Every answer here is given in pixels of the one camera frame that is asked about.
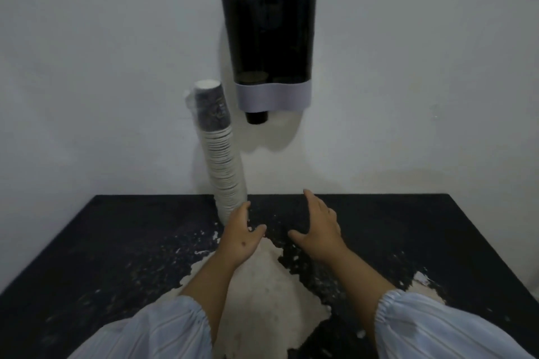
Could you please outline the person's left hand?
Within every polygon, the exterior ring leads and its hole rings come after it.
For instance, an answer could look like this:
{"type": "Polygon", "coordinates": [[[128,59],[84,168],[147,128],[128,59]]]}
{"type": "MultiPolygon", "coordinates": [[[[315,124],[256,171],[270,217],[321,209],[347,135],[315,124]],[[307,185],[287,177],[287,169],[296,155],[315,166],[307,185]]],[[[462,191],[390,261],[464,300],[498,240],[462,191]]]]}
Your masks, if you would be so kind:
{"type": "Polygon", "coordinates": [[[258,245],[248,244],[248,210],[250,201],[233,210],[224,228],[216,256],[230,271],[235,271],[248,260],[258,245]]]}

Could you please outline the person's right hand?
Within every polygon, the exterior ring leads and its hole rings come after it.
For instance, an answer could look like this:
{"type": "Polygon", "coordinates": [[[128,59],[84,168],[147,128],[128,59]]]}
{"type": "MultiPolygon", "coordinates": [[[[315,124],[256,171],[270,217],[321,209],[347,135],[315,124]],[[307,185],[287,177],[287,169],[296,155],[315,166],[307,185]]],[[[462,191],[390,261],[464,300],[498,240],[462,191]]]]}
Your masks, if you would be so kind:
{"type": "Polygon", "coordinates": [[[303,194],[309,212],[309,229],[304,234],[308,234],[310,238],[309,250],[304,252],[311,259],[332,267],[347,250],[337,222],[337,214],[310,190],[305,189],[303,194]]]}

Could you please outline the person's right forearm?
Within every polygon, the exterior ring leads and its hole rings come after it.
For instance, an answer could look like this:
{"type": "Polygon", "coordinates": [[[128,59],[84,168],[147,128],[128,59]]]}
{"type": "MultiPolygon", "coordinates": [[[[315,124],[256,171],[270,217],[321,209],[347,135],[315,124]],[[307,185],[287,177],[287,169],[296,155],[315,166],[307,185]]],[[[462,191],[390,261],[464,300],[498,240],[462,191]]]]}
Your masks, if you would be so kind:
{"type": "Polygon", "coordinates": [[[374,320],[379,302],[396,288],[343,244],[330,246],[322,261],[343,286],[360,324],[375,343],[374,320]]]}

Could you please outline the person's left forearm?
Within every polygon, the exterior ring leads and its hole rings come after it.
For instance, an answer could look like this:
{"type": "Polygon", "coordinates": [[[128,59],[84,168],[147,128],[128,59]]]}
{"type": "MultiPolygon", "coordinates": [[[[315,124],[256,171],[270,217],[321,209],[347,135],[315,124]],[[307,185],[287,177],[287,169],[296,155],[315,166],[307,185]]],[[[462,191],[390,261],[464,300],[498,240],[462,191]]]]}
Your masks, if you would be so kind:
{"type": "Polygon", "coordinates": [[[180,293],[197,302],[206,314],[212,344],[217,340],[227,292],[236,268],[237,264],[229,252],[217,250],[180,293]]]}

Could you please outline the stack of paper cups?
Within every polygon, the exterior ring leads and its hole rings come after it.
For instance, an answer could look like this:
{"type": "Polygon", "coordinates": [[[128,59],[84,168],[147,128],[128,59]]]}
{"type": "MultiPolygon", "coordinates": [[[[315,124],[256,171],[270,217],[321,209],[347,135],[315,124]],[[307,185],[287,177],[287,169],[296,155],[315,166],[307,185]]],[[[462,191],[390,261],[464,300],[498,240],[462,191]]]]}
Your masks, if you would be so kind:
{"type": "Polygon", "coordinates": [[[202,147],[219,220],[226,225],[231,213],[247,201],[247,188],[221,81],[195,82],[186,92],[185,104],[202,147]]]}

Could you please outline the black wall cup dispenser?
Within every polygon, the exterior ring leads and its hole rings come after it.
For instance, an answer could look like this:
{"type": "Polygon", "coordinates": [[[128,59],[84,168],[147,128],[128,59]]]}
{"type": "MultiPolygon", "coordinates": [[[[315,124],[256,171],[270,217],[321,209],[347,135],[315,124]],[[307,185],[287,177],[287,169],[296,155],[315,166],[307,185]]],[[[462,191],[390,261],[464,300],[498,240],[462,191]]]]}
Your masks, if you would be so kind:
{"type": "Polygon", "coordinates": [[[302,112],[312,103],[317,0],[221,0],[242,112],[302,112]]]}

